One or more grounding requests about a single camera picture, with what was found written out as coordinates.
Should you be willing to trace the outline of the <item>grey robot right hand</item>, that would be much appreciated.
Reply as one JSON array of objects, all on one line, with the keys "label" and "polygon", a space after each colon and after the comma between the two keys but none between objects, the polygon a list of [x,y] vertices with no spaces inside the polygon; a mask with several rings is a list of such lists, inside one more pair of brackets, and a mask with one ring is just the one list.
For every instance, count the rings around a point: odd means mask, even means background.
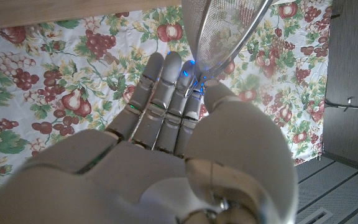
[{"label": "grey robot right hand", "polygon": [[103,131],[80,131],[0,189],[0,223],[293,223],[298,180],[280,128],[216,82],[185,101],[192,61],[150,56]]}]

